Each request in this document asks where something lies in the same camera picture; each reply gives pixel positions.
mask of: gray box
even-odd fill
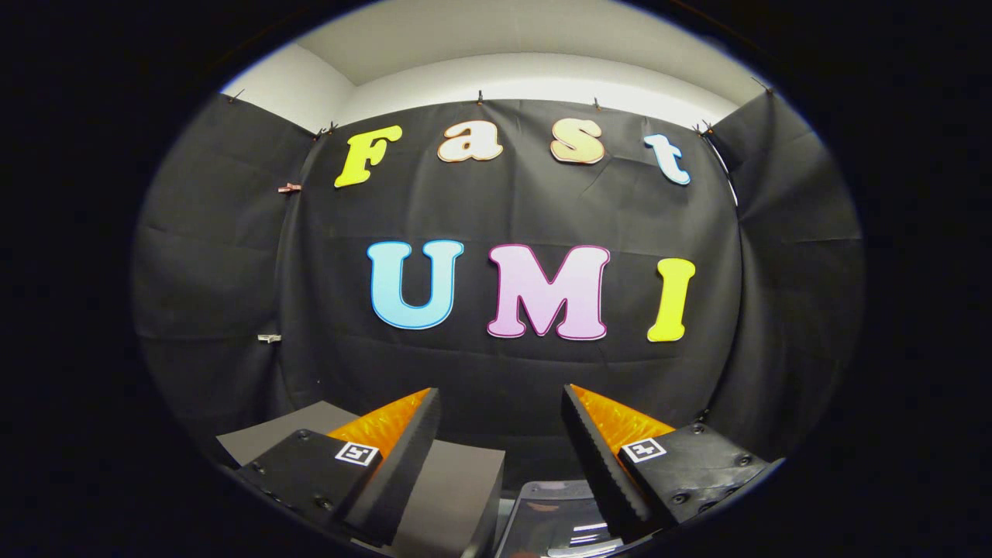
[[[301,428],[330,432],[358,415],[320,401],[217,440],[239,465]],[[393,558],[483,558],[492,554],[505,452],[434,440],[391,546]]]

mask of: blue letter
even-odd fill
[[[372,260],[372,309],[383,322],[404,330],[426,330],[443,322],[454,303],[454,258],[465,250],[461,242],[432,240],[424,244],[431,259],[431,299],[413,307],[403,300],[403,260],[406,242],[377,242],[369,246]]]
[[[669,138],[662,134],[655,134],[644,138],[644,143],[655,148],[655,157],[658,158],[658,166],[662,168],[665,176],[676,184],[688,184],[688,173],[679,168],[676,157],[682,158],[682,151],[671,143]]]

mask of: orange foam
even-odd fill
[[[410,420],[414,418],[414,413],[421,406],[428,391],[431,389],[422,389],[384,407],[379,407],[371,413],[328,433],[327,436],[344,442],[379,448],[382,459],[385,461],[389,457],[389,453],[396,447],[400,436],[403,436],[403,431],[407,429]]]
[[[614,457],[620,448],[632,442],[647,438],[655,438],[670,432],[675,428],[648,415],[621,405],[612,399],[607,399],[598,393],[571,384],[578,400],[585,407],[592,422],[599,430],[599,435],[606,441]]]

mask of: pink letter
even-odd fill
[[[517,319],[518,302],[539,336],[548,332],[566,304],[564,320],[556,329],[559,336],[593,341],[606,335],[606,326],[599,321],[603,267],[610,261],[606,248],[576,246],[569,250],[550,283],[530,246],[496,246],[489,251],[489,259],[499,267],[496,319],[486,328],[493,337],[518,338],[527,330]]]

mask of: white wall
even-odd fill
[[[555,54],[484,55],[404,70],[354,89],[334,117],[347,124],[396,110],[483,98],[547,99],[644,114],[691,128],[738,105],[696,85],[636,66]]]
[[[276,51],[223,92],[311,132],[397,110],[484,98],[592,104],[667,120],[686,128],[722,119],[738,105],[670,75],[600,59],[555,54],[468,57],[400,71],[358,87],[296,44]]]
[[[292,43],[243,72],[221,90],[311,132],[337,122],[354,84],[307,49]]]

